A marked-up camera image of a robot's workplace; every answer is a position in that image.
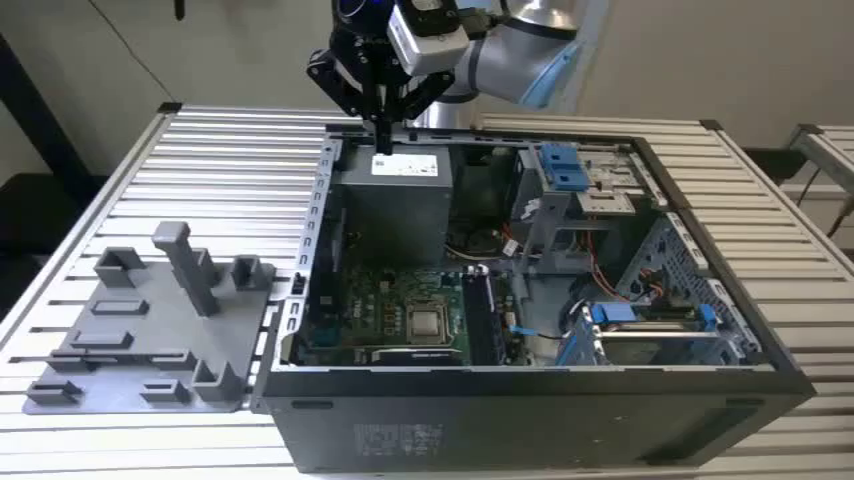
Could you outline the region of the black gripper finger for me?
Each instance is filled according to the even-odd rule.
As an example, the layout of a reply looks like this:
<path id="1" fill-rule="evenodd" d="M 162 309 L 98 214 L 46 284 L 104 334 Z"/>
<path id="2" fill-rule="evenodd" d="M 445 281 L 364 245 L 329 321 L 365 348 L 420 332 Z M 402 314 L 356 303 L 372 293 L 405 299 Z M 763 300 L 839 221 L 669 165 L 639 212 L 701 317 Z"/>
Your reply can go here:
<path id="1" fill-rule="evenodd" d="M 413 120 L 441 96 L 455 81 L 452 72 L 435 72 L 428 74 L 414 89 L 402 92 L 410 80 L 389 82 L 385 85 L 382 103 L 382 153 L 392 153 L 393 126 L 404 120 Z"/>
<path id="2" fill-rule="evenodd" d="M 305 73 L 325 95 L 341 109 L 358 116 L 372 126 L 377 154 L 385 153 L 385 118 L 381 109 L 380 89 L 366 57 L 356 60 L 354 86 L 340 73 L 342 63 L 330 50 L 317 50 L 309 57 Z"/>

